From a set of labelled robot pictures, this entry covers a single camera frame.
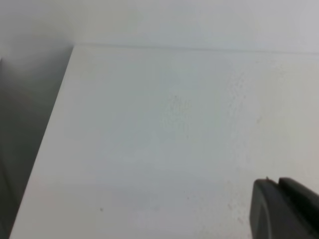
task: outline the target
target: black object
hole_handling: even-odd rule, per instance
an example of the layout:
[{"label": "black object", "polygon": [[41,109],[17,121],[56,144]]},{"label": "black object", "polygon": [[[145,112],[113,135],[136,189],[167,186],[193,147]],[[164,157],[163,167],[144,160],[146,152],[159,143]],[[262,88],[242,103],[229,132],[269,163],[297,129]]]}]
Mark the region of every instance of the black object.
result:
[{"label": "black object", "polygon": [[258,179],[250,226],[253,239],[319,239],[319,196],[290,178]]}]

